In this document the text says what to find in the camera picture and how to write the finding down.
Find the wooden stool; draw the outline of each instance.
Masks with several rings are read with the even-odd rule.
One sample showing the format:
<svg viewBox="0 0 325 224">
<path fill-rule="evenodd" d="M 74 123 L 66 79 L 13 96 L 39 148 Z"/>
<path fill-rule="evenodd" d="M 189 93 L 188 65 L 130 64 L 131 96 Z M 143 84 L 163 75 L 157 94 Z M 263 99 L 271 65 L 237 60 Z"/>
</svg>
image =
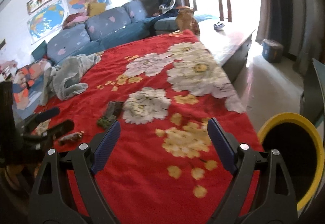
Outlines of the wooden stool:
<svg viewBox="0 0 325 224">
<path fill-rule="evenodd" d="M 283 53 L 283 45 L 274 40 L 264 39 L 263 57 L 270 63 L 280 63 Z"/>
</svg>

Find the green cushion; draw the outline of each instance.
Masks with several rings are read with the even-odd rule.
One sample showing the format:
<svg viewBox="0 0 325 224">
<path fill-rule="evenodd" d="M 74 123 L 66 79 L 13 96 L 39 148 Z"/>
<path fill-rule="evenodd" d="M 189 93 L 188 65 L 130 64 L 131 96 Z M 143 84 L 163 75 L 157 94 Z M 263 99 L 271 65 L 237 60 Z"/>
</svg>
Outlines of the green cushion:
<svg viewBox="0 0 325 224">
<path fill-rule="evenodd" d="M 48 45 L 46 44 L 45 41 L 43 41 L 32 53 L 31 55 L 33 56 L 35 61 L 38 61 L 47 54 L 48 52 Z"/>
</svg>

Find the red tablecloth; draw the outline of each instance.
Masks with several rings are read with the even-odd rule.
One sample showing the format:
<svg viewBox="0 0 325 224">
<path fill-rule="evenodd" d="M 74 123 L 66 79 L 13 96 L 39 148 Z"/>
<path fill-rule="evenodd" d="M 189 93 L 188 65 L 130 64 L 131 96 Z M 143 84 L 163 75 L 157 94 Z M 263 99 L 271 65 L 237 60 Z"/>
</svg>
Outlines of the red tablecloth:
<svg viewBox="0 0 325 224">
<path fill-rule="evenodd" d="M 153 64 L 156 72 L 161 68 L 160 73 L 154 73 L 154 68 L 144 68 L 144 72 L 130 78 L 134 73 L 126 72 L 132 62 L 139 62 L 142 67 L 151 64 L 152 56 L 147 61 L 134 61 L 136 58 L 141 59 L 150 53 L 164 54 L 172 45 L 182 42 L 195 43 L 197 38 L 185 31 L 109 49 L 82 78 L 81 82 L 89 85 L 85 92 L 66 101 L 54 97 L 46 107 L 38 108 L 40 111 L 58 106 L 61 113 L 51 120 L 49 127 L 71 119 L 75 123 L 74 131 L 84 131 L 82 141 L 89 142 L 96 133 L 103 132 L 96 121 L 108 102 L 128 102 L 128 109 L 118 119 L 121 137 L 104 170 L 95 177 L 122 224 L 203 224 L 209 219 L 222 199 L 231 175 L 222 167 L 207 136 L 207 118 L 216 117 L 223 129 L 239 142 L 261 150 L 248 116 L 228 111 L 226 98 L 218 99 L 211 93 L 189 96 L 187 90 L 175 91 L 179 87 L 172 87 L 175 80 L 168 79 L 172 75 L 168 70 L 176 67 L 175 62 L 181 62 L 177 55 L 173 62 L 168 63 L 168 59 L 162 59 L 167 57 L 161 56 L 164 63 Z M 202 63 L 196 66 L 199 66 L 199 72 L 206 71 Z M 150 95 L 152 91 L 156 94 L 143 98 L 143 88 L 150 88 Z M 193 87 L 189 90 L 199 94 Z M 150 115 L 143 115 L 146 108 Z M 137 121 L 143 124 L 133 123 L 138 113 L 142 118 Z M 59 146 L 55 143 L 55 148 L 66 151 L 78 144 Z M 71 172 L 69 179 L 78 210 L 87 214 Z M 256 184 L 257 175 L 242 212 L 248 211 Z"/>
</svg>

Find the blue gripper pad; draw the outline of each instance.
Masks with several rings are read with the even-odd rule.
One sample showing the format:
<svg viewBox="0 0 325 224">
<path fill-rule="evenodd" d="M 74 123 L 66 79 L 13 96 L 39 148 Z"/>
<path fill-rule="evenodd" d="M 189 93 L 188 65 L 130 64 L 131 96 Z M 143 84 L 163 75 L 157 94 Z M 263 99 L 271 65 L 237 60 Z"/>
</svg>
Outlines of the blue gripper pad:
<svg viewBox="0 0 325 224">
<path fill-rule="evenodd" d="M 98 145 L 98 148 L 94 152 L 94 162 L 90 170 L 95 175 L 99 171 L 103 170 L 105 164 L 111 155 L 114 146 L 121 134 L 121 125 L 118 121 L 115 121 L 113 125 L 106 132 L 103 140 Z"/>
<path fill-rule="evenodd" d="M 223 167 L 233 175 L 237 171 L 236 153 L 227 140 L 226 134 L 228 133 L 225 133 L 217 120 L 213 118 L 208 122 L 208 134 Z"/>
</svg>

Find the white flower print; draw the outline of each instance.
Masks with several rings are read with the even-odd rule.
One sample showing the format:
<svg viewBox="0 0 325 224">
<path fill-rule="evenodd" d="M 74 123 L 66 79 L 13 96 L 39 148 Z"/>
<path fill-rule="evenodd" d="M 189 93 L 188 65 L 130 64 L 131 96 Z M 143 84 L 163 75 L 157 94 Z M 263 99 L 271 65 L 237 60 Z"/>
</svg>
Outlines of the white flower print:
<svg viewBox="0 0 325 224">
<path fill-rule="evenodd" d="M 179 55 L 178 59 L 183 61 L 174 62 L 174 68 L 167 71 L 167 81 L 174 91 L 188 90 L 194 96 L 212 94 L 218 99 L 227 98 L 225 106 L 229 111 L 245 111 L 227 75 L 210 53 L 196 50 Z"/>
<path fill-rule="evenodd" d="M 146 124 L 153 119 L 164 120 L 172 101 L 165 96 L 165 90 L 149 87 L 130 94 L 123 106 L 123 119 L 135 124 Z"/>
<path fill-rule="evenodd" d="M 124 75 L 132 78 L 136 75 L 145 73 L 146 76 L 154 76 L 159 74 L 163 68 L 174 61 L 170 57 L 171 53 L 146 54 L 144 57 L 139 57 L 126 66 L 127 70 Z"/>
<path fill-rule="evenodd" d="M 206 48 L 200 42 L 196 42 L 194 44 L 192 44 L 192 43 L 179 43 L 179 44 L 172 45 L 168 49 L 167 52 L 171 53 L 173 58 L 178 59 L 178 60 L 182 60 L 182 58 L 184 56 L 191 55 L 191 54 L 193 55 L 197 51 L 199 51 L 199 52 L 205 51 L 206 52 Z"/>
</svg>

